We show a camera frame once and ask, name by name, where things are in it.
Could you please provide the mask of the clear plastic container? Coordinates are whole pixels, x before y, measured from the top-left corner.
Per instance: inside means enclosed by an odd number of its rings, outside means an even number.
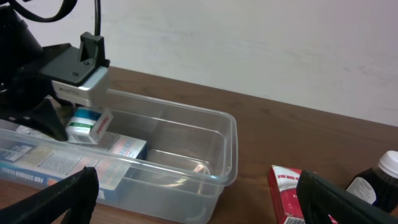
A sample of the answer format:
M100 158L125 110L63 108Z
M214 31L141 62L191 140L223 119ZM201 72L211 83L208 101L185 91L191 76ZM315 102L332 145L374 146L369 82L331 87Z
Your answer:
M147 156L132 164L136 174L129 178L129 201L103 204L180 223L207 223L223 189L237 176L235 119L116 90L106 93L105 103L114 116L106 131L145 140ZM18 128L27 127L1 121L1 133Z

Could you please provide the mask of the red medicine box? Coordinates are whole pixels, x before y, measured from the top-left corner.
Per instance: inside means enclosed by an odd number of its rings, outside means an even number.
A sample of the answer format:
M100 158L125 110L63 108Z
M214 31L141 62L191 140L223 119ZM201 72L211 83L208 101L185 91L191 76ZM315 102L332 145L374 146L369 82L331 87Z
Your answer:
M305 224L297 196L301 169L271 165L268 175L278 224Z

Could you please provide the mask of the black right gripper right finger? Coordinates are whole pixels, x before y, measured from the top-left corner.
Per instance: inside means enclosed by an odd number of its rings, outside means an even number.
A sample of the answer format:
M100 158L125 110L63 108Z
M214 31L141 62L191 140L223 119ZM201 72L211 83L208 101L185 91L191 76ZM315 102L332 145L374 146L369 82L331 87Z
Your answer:
M306 224L397 224L397 218L353 194L341 189L318 174L301 171L297 197Z

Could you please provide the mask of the dark bottle white cap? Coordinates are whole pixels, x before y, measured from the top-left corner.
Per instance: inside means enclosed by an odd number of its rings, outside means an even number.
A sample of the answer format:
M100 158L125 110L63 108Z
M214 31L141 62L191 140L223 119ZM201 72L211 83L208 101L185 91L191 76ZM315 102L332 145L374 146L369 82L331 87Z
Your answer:
M387 151L376 167L355 175L346 191L391 213L397 207L397 151Z

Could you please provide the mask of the white Panadol box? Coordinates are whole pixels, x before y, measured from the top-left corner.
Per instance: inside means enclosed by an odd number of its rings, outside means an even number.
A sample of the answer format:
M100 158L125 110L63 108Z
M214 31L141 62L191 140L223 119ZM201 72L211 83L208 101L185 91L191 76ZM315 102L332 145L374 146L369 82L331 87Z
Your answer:
M109 108L79 107L65 127L67 141L77 144L98 144L113 118Z

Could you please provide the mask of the blue KoolFever box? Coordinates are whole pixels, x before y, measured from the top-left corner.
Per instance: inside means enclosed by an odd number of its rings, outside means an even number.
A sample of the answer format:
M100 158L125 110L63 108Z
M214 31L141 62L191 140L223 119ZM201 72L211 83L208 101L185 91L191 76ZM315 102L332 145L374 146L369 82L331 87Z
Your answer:
M96 170L98 200L121 206L129 201L133 162L145 159L147 142L107 132L99 144L57 142L37 131L18 128L1 133L1 179L44 189L81 171Z

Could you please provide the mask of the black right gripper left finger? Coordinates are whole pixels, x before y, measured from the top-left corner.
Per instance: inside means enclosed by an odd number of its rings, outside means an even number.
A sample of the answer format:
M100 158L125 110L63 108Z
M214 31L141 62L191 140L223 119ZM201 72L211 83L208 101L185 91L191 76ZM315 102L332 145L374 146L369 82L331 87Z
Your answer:
M99 192L94 167L81 171L30 197L1 209L1 223L52 223L63 215L62 223L91 221Z

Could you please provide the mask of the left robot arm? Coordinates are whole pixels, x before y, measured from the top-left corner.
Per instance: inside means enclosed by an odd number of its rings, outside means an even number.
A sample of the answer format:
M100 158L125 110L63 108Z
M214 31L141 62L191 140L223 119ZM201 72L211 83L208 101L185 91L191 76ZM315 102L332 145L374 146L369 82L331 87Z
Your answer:
M63 1L52 17L40 17L17 1L1 1L1 119L57 141L96 144L113 116L105 105L109 60L101 36L101 3L95 26L69 43L41 46L25 20L56 22L76 1Z

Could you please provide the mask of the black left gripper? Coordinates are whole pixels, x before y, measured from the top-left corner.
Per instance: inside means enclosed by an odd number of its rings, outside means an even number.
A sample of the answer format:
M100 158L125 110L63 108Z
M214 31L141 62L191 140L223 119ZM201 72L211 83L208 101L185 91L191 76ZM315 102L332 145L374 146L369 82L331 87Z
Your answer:
M45 97L58 98L52 81L81 86L99 67L109 67L102 36L85 32L78 48L70 44L41 47L28 35L2 37L1 119L67 141L65 127Z

